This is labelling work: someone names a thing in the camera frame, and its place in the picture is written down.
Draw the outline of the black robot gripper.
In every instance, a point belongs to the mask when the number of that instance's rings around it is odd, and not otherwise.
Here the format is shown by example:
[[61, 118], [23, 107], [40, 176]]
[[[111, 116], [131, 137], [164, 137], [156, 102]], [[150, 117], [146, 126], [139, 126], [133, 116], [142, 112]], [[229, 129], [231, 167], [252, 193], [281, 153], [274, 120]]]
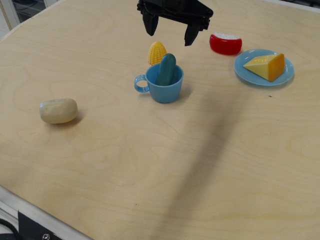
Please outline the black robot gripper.
[[150, 36], [155, 34], [159, 18], [186, 24], [185, 46], [191, 46], [198, 33], [208, 28], [214, 14], [198, 0], [140, 0], [137, 10], [142, 14], [145, 30]]

